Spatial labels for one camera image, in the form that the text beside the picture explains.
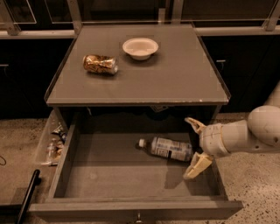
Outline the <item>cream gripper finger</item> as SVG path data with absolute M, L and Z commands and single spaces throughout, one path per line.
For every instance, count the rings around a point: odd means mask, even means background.
M 206 127 L 206 125 L 204 123 L 202 123 L 194 118 L 191 118 L 191 117 L 187 117 L 185 119 L 185 121 L 192 126 L 192 129 L 198 135 L 200 135 L 202 133 L 203 129 Z
M 195 152 L 190 165 L 185 170 L 184 179 L 194 179 L 200 175 L 213 162 L 213 158 L 205 152 L 199 154 Z

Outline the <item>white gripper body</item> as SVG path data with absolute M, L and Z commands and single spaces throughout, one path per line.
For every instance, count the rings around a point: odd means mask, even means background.
M 210 156 L 222 158 L 229 156 L 222 138 L 221 138 L 221 123 L 211 124 L 206 126 L 199 134 L 200 148 Z

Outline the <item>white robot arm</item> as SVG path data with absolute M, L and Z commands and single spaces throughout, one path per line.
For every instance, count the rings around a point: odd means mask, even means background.
M 280 81 L 274 87 L 263 106 L 253 109 L 246 120 L 231 123 L 205 125 L 187 117 L 199 135 L 201 153 L 195 152 L 184 179 L 199 176 L 215 158 L 228 157 L 233 153 L 271 153 L 280 151 Z

